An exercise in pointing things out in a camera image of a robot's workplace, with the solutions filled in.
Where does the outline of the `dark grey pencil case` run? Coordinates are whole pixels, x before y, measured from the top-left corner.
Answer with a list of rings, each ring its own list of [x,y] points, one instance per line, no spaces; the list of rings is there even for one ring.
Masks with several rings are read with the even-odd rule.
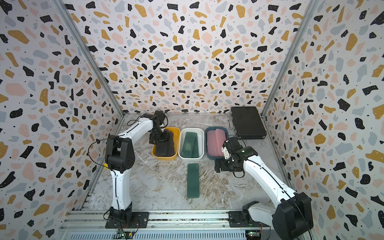
[[[160,142],[156,145],[156,157],[171,157],[175,154],[174,141]]]

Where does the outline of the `pink pencil case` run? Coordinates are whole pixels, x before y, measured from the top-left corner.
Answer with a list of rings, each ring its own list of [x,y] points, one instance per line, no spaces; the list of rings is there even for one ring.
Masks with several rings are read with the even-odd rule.
[[[227,139],[226,132],[222,129],[207,132],[207,153],[212,157],[223,157],[223,144]]]

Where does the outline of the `light green pencil case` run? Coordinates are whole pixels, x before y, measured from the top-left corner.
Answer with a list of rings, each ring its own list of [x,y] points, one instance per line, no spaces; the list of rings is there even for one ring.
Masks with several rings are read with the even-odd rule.
[[[195,159],[199,157],[198,134],[186,132],[181,157]]]

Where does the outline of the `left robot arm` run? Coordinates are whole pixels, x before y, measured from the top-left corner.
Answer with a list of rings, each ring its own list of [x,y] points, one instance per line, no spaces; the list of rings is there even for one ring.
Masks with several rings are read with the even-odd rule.
[[[132,126],[117,136],[107,139],[105,163],[113,178],[113,202],[109,210],[109,218],[130,226],[134,217],[129,191],[131,168],[135,163],[135,143],[149,133],[149,143],[156,147],[156,156],[168,157],[175,154],[174,134],[166,130],[167,116],[164,111],[154,114],[143,114],[133,121]]]

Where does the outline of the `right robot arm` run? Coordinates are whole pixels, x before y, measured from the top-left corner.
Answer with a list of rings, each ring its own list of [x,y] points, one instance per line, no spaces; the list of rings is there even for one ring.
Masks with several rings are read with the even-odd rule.
[[[304,233],[310,233],[314,221],[308,195],[297,193],[286,185],[252,147],[243,147],[236,137],[224,141],[222,152],[223,158],[215,160],[216,172],[249,174],[273,203],[273,207],[268,207],[253,201],[244,205],[241,211],[230,211],[232,228],[268,226],[274,228],[282,240],[294,240]]]

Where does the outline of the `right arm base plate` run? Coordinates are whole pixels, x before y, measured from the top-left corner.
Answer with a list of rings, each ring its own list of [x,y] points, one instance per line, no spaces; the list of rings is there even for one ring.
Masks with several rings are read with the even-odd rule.
[[[253,220],[251,215],[246,210],[229,211],[228,221],[231,228],[254,228],[260,227],[261,225],[270,227],[270,225],[265,222]]]

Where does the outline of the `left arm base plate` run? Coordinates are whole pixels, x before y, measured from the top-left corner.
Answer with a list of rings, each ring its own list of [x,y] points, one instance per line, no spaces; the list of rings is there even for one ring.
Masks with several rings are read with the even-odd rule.
[[[108,217],[105,224],[106,229],[146,229],[148,225],[149,212],[132,212],[130,220],[119,220],[114,217]]]

